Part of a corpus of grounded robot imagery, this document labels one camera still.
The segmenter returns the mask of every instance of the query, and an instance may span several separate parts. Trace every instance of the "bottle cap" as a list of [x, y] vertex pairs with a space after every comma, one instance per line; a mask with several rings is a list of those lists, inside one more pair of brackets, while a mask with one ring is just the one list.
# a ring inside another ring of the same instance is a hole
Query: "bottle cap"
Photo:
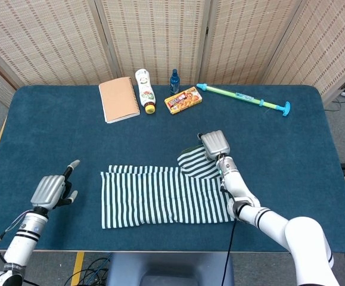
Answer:
[[155, 112], [154, 104], [148, 104], [144, 108], [146, 109], [147, 114], [153, 114]]

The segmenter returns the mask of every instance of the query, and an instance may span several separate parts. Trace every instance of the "striped cloth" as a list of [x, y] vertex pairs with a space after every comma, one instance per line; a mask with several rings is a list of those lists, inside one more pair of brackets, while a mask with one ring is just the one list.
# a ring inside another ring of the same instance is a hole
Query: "striped cloth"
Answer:
[[102, 228], [143, 223], [219, 223], [233, 220], [229, 195], [204, 147], [186, 150], [179, 167], [109, 165], [102, 177]]

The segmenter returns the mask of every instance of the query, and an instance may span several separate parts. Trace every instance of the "blue tablecloth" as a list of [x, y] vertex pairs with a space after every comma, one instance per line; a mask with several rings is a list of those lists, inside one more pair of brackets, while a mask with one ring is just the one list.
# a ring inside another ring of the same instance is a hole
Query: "blue tablecloth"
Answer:
[[[220, 86], [284, 105], [280, 111], [200, 92], [203, 102], [171, 115], [168, 86], [154, 86], [156, 113], [106, 124], [97, 86], [26, 86], [14, 95], [0, 142], [0, 233], [24, 210], [40, 179], [79, 158], [75, 203], [49, 214], [37, 249], [225, 251], [232, 223], [101, 228], [100, 171], [109, 164], [177, 166], [197, 133], [223, 130], [244, 180], [263, 206], [310, 216], [334, 251], [345, 251], [345, 183], [321, 98], [310, 86]], [[14, 232], [0, 248], [7, 248]], [[233, 251], [283, 251], [239, 223]]]

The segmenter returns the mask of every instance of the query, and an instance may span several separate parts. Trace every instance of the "plastic bottle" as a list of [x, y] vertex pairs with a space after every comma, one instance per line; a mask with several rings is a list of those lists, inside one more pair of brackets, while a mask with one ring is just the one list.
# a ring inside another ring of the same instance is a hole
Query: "plastic bottle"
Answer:
[[172, 76], [170, 78], [170, 91], [171, 95], [179, 93], [180, 77], [178, 76], [178, 70], [172, 70]]
[[146, 113], [151, 114], [155, 112], [155, 94], [150, 83], [150, 74], [145, 69], [137, 70], [135, 73], [136, 81], [138, 82], [139, 97], [141, 104], [145, 108]]

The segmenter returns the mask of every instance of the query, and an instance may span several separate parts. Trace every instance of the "notebook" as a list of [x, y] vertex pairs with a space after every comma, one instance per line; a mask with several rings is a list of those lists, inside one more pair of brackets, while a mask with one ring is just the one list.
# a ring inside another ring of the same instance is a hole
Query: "notebook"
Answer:
[[107, 123], [140, 114], [131, 78], [121, 77], [99, 85], [103, 113]]

